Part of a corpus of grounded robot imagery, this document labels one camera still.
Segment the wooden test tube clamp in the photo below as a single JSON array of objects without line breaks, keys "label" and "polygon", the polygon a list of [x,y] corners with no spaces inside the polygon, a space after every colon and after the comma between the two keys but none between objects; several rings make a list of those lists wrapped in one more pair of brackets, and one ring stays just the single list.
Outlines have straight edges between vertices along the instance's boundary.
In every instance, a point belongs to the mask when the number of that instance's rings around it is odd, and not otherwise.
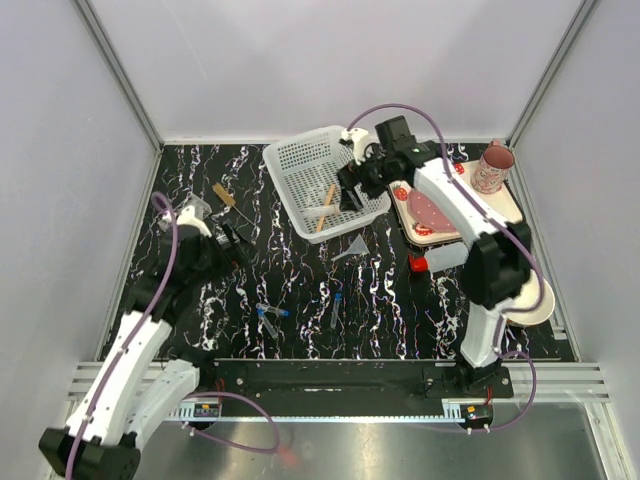
[{"label": "wooden test tube clamp", "polygon": [[319,233],[322,231],[323,226],[324,226],[324,222],[325,222],[325,218],[327,216],[327,212],[329,211],[331,205],[332,205],[332,200],[335,194],[335,190],[336,190],[336,184],[333,183],[330,185],[329,190],[326,194],[325,200],[324,200],[324,204],[323,204],[323,210],[322,213],[318,219],[317,225],[316,225],[316,232]]}]

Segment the bundle of plastic pipettes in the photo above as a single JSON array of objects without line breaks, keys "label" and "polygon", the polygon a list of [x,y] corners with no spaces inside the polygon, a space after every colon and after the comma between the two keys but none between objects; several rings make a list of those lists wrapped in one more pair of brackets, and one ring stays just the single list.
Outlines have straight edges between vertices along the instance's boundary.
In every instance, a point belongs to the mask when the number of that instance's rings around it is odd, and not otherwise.
[{"label": "bundle of plastic pipettes", "polygon": [[322,217],[339,215],[342,213],[338,203],[329,205],[307,206],[302,209],[302,216],[305,220],[320,220]]}]

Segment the clear plastic funnel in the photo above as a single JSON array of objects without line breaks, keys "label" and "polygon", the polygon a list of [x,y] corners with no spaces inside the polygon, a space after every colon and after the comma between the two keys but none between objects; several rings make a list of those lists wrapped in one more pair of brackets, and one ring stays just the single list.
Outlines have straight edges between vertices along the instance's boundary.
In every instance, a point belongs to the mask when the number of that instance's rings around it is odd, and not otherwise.
[{"label": "clear plastic funnel", "polygon": [[361,235],[358,235],[354,241],[350,244],[350,246],[340,254],[331,258],[332,262],[336,262],[342,258],[346,258],[349,256],[361,256],[369,253],[368,246],[364,241],[364,238]]}]

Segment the wash bottle red cap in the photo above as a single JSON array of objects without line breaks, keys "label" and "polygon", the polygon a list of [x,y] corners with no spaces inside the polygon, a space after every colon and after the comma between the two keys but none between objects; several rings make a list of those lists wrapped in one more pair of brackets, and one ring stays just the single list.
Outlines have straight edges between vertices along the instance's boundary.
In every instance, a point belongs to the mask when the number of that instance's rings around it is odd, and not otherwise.
[{"label": "wash bottle red cap", "polygon": [[419,256],[409,256],[410,270],[414,273],[436,273],[455,268],[466,262],[469,251],[462,242],[442,245]]}]

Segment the blue cap test tube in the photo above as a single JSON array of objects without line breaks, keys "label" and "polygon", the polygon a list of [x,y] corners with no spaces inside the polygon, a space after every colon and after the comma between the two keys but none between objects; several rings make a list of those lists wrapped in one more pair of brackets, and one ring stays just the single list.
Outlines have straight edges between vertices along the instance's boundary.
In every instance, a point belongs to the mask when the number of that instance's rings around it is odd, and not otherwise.
[{"label": "blue cap test tube", "polygon": [[342,294],[336,293],[334,296],[333,306],[331,311],[331,319],[330,319],[331,329],[335,329],[337,326],[341,305],[342,305]]},{"label": "blue cap test tube", "polygon": [[272,325],[272,323],[267,318],[266,313],[265,313],[264,310],[258,309],[258,317],[259,317],[259,320],[262,323],[263,327],[266,329],[267,333],[270,335],[270,337],[273,338],[273,339],[277,339],[278,338],[278,333],[277,333],[275,327]]},{"label": "blue cap test tube", "polygon": [[262,312],[264,314],[272,313],[272,314],[275,314],[276,316],[282,316],[282,317],[288,317],[290,315],[290,312],[288,310],[284,310],[284,309],[270,306],[270,305],[257,304],[256,308],[258,309],[259,312]]}]

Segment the clear test tube rack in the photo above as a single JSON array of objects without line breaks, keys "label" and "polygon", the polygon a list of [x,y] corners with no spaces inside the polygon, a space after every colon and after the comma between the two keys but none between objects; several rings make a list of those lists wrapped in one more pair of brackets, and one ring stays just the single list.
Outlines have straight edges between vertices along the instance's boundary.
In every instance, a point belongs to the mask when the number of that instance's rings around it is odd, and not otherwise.
[{"label": "clear test tube rack", "polygon": [[193,192],[190,192],[177,207],[175,219],[178,226],[192,226],[197,228],[201,235],[211,237],[211,230],[205,222],[211,213],[211,206]]}]

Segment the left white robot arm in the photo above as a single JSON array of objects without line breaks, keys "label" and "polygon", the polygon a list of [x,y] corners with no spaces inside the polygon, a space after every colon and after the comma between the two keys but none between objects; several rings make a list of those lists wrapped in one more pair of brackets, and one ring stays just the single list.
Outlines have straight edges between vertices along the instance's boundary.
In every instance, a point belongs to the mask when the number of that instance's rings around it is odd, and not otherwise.
[{"label": "left white robot arm", "polygon": [[116,338],[92,385],[61,428],[47,428],[39,450],[65,479],[131,479],[144,447],[189,394],[215,386],[210,354],[180,347],[145,391],[156,353],[192,307],[200,287],[250,263],[253,245],[229,223],[180,220],[131,286]]}]

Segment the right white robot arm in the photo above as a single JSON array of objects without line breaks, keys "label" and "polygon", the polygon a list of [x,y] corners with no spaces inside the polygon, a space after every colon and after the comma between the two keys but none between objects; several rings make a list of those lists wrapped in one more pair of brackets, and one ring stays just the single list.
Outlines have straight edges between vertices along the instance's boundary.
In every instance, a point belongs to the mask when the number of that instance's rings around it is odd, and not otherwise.
[{"label": "right white robot arm", "polygon": [[485,368],[500,356],[501,338],[514,300],[531,276],[541,274],[531,254],[531,230],[525,221],[510,222],[484,202],[456,174],[444,141],[419,142],[405,117],[378,124],[374,135],[345,129],[339,142],[352,152],[337,172],[340,208],[360,211],[362,199],[377,198],[397,181],[426,195],[450,220],[468,254],[460,286],[470,302],[460,353],[466,364],[454,371],[454,384],[476,396],[490,383]]}]

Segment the white plastic perforated basket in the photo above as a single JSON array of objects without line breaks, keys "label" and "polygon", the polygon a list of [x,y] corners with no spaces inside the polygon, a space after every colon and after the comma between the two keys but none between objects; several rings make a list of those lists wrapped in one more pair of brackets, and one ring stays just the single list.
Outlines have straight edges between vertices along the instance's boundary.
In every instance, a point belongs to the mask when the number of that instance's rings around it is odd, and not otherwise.
[{"label": "white plastic perforated basket", "polygon": [[321,230],[320,215],[312,209],[322,207],[330,190],[331,203],[341,200],[338,170],[353,159],[350,148],[339,143],[343,128],[338,125],[310,130],[268,145],[264,163],[296,233],[311,244],[319,244],[370,225],[391,208],[384,193],[376,199],[356,190],[363,203],[359,212],[328,214]]}]

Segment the pink dotted plate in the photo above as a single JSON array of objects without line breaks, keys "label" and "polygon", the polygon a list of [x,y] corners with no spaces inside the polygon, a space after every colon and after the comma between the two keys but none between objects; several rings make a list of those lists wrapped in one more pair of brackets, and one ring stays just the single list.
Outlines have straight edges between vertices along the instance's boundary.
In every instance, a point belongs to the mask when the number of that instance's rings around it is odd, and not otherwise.
[{"label": "pink dotted plate", "polygon": [[448,217],[424,194],[412,189],[407,198],[407,210],[410,217],[436,233],[456,231]]}]

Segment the strawberry pattern tray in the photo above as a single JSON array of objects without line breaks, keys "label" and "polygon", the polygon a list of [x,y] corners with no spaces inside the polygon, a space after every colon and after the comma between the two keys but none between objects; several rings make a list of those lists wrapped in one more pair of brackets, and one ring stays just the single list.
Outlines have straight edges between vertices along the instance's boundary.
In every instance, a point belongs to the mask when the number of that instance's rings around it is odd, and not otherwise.
[{"label": "strawberry pattern tray", "polygon": [[[478,161],[456,163],[453,171],[454,179],[464,185],[465,190],[474,196],[475,200],[491,217],[511,223],[521,221],[523,219],[522,212],[506,186],[502,186],[494,194],[483,194],[472,188],[471,177],[477,163]],[[464,240],[479,228],[490,226],[460,191],[447,181],[440,162],[429,169],[428,173],[430,176],[428,178],[422,177],[421,184],[428,186],[430,190],[427,193],[419,192],[426,195],[448,217],[456,231],[436,233],[413,220],[407,210],[407,198],[409,192],[414,188],[405,181],[398,181],[389,187],[389,192],[409,243],[423,247],[459,239]]]}]

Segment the pink patterned mug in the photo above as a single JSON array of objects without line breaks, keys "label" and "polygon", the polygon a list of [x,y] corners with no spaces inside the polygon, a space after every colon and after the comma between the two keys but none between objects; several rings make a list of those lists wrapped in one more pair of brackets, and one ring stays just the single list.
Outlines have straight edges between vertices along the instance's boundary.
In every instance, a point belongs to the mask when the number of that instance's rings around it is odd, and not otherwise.
[{"label": "pink patterned mug", "polygon": [[515,165],[515,155],[500,141],[493,140],[482,153],[471,177],[471,186],[483,194],[498,192]]}]

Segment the white bowl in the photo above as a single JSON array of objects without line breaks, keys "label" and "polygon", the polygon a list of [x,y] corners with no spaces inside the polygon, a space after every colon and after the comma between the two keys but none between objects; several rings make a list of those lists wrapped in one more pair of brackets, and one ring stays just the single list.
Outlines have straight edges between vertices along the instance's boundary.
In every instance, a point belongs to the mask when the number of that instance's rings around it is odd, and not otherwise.
[{"label": "white bowl", "polygon": [[[528,312],[508,313],[506,315],[508,324],[526,328],[540,325],[552,316],[556,305],[555,294],[546,279],[543,280],[543,287],[543,299],[538,307]],[[537,302],[539,295],[539,282],[536,275],[532,274],[531,279],[523,285],[520,295],[515,298],[513,308],[530,308]]]}]

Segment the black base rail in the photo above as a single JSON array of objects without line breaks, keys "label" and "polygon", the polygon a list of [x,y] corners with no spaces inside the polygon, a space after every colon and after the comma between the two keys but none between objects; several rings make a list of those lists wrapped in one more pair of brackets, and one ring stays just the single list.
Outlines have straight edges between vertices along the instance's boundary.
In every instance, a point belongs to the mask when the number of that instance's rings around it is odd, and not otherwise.
[{"label": "black base rail", "polygon": [[431,360],[218,360],[201,385],[245,396],[281,420],[444,419],[447,404],[514,397],[506,367],[468,389],[453,384],[453,368]]}]

